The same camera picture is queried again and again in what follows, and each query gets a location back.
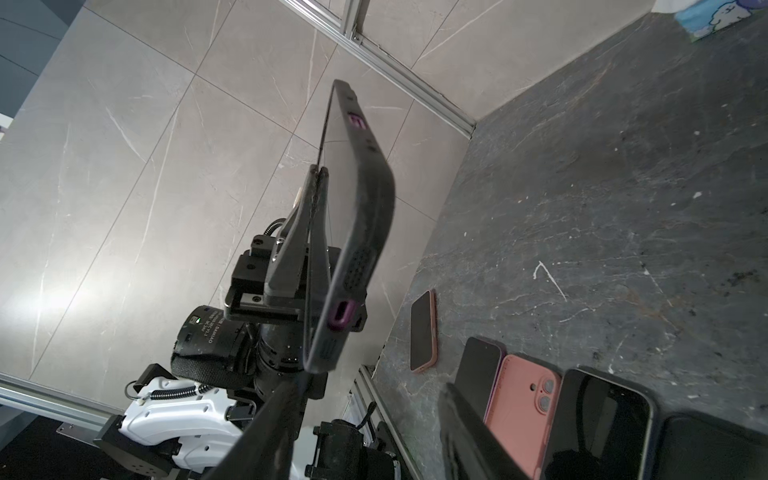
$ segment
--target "cartoon print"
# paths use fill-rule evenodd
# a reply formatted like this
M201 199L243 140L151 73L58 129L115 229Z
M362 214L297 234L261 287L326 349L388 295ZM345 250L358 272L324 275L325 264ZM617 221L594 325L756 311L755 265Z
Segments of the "cartoon print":
M712 15L710 25L713 25L715 31L718 31L751 15L749 10L738 5L736 2L726 3L721 5Z

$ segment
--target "phone case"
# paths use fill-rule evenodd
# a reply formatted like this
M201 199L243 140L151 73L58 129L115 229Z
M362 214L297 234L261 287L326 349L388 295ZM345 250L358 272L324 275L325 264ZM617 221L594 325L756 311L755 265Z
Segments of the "phone case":
M485 424L530 478L538 477L559 392L557 373L519 356L504 358Z
M411 370L414 373L421 373L437 363L437 301L435 292L429 290L429 326L432 331L432 358L427 363L417 369Z

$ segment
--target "aluminum rail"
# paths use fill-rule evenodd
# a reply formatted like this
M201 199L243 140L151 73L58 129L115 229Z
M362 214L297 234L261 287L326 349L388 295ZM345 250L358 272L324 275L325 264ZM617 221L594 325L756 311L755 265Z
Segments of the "aluminum rail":
M383 51L376 43L351 30L351 27L356 23L356 17L353 18L352 14L359 11L356 10L359 8L359 2L355 3L350 0L346 3L349 8L345 8L344 26L342 26L342 20L339 20L314 0L280 1L326 37L341 45L352 56L391 81L462 135L467 138L472 137L472 132L475 129L474 119L419 78L410 68ZM344 35L343 27L348 29L348 34L351 32L349 37Z

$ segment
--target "coiled cable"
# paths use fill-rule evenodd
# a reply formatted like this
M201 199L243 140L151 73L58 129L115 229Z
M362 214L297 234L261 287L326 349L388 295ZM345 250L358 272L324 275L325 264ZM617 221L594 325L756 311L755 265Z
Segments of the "coiled cable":
M270 223L270 225L264 230L264 235L272 236L273 233L275 233L275 230L277 230L283 223L286 223L286 219L284 218L278 218L277 220Z
M149 394L150 400L173 400L183 399L188 396L203 395L213 387L210 385L187 386L182 389L154 390Z

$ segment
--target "marble tile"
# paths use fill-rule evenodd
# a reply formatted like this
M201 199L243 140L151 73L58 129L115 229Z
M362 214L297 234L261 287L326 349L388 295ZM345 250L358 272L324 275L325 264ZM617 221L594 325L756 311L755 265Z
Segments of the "marble tile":
M650 11L653 3L458 0L413 70L480 119Z
M437 220L467 145L454 128L413 102L388 159L398 198Z
M344 4L346 3L346 0L327 0L326 3L328 4L326 7L328 7L331 13L341 18L344 12Z
M243 0L199 75L293 131L335 46L280 2Z
M362 33L400 63L412 67L455 3L456 0L371 0Z
M379 147L385 156L389 155L413 99L343 48L333 52L296 128L296 135L319 148L331 85L337 78L352 86Z
M191 79L93 13L74 20L0 143L3 372L31 374Z
M234 0L88 0L85 7L196 71Z
M32 380L124 406L216 288L290 133L195 78Z
M338 418L359 366L378 361L434 228L434 220L402 200L396 201L392 229L368 285L366 326L347 337L336 370L328 375L326 396L307 403L304 425Z
M227 265L227 270L221 277L221 282L210 298L208 305L216 308L224 308L224 297L230 287L230 278L237 264L237 259L245 251L250 249L250 241L256 235L264 233L264 229L278 218L287 217L293 208L293 201L304 185L306 172L310 165L317 163L317 149L294 135L283 157L277 165L274 175L270 179L266 191L261 197L256 211L250 218L243 238L237 245L232 259Z

